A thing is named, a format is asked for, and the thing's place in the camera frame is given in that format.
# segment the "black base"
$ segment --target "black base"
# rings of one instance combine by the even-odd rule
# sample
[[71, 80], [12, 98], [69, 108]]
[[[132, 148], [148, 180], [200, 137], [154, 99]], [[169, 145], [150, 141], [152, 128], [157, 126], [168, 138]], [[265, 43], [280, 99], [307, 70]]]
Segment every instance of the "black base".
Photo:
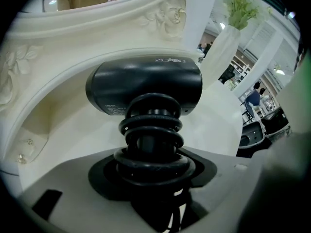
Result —
[[[157, 232], [178, 232], [207, 215], [207, 211], [192, 201], [189, 189], [203, 187], [217, 173], [216, 165], [188, 150], [178, 154], [190, 158], [196, 166], [190, 179], [167, 186], [140, 187], [125, 181], [117, 172], [117, 161], [110, 155], [92, 166], [88, 173], [91, 186], [109, 200], [131, 201], [136, 212]], [[186, 204], [181, 220], [180, 206]]]

